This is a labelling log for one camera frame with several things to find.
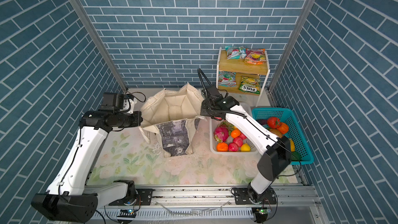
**wooden shelf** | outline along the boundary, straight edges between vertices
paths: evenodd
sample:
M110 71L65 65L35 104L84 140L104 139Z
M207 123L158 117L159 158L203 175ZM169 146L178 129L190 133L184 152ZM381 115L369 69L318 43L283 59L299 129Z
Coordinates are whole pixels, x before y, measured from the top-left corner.
M221 51L218 69L221 71L248 73L256 75L267 75L269 70L267 63L256 65L244 62L244 59L227 60L225 50Z
M248 73L236 73L236 86L235 87L224 87L224 86L218 86L219 90L226 90L229 93L240 93L240 94L247 94L247 95L254 95L254 96L259 96L258 94L255 93L250 93L250 92L242 92L239 90L240 82L242 81L242 76L248 76L256 79L260 79L259 75L253 75L253 74L248 74Z

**metal mounting plate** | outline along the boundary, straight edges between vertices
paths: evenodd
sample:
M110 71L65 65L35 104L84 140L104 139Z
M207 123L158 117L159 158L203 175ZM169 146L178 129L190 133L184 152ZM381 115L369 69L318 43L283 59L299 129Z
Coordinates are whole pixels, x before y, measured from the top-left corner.
M152 200L153 189L136 189L141 197L141 206L149 206ZM122 199L109 203L109 206L125 206Z
M236 205L253 204L253 202L249 199L247 188L232 188L231 191L235 195ZM273 189L267 188L264 194L264 198L268 200L269 204L276 204L276 197Z

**white plastic basket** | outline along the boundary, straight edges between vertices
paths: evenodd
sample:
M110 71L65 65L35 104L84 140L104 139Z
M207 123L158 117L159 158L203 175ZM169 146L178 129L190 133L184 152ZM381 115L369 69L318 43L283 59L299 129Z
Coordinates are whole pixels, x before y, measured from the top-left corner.
M250 109L249 105L246 104L246 103L240 103L240 105L251 116L251 109ZM218 155L227 155L227 156L247 156L247 155L253 155L253 154L258 152L257 148L254 146L254 144L248 138L243 140L243 143L247 143L250 146L251 151L249 151L249 152L241 152L241 151L237 151L237 152L217 152L217 144L218 144L218 142L214 139L213 132L216 129L216 127L218 126L218 124L221 123L221 122L222 121L217 121L217 120L214 120L214 119L210 119L210 121L209 121L209 126L210 126L210 150L213 153L218 154ZM232 140L233 140L233 138L231 136L229 136L226 139L225 142L227 144L230 144L232 142Z

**yellow lemon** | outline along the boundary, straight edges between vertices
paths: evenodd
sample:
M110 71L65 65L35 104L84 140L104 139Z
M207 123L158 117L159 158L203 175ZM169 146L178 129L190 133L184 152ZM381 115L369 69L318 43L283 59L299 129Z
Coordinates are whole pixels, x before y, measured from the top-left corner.
M248 144L243 144L243 145L240 147L240 151L241 151L241 152L249 152L249 151L251 151L251 148L250 148L250 146L249 146Z
M292 152L294 152L296 150L295 148L295 143L293 142L293 140L291 138L290 139L290 149L292 150Z

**green vegetable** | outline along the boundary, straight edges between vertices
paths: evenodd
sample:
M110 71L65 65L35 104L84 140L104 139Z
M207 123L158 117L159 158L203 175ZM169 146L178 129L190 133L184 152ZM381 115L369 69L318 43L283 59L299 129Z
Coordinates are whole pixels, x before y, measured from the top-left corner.
M292 161L301 161L301 155L298 152L292 152Z

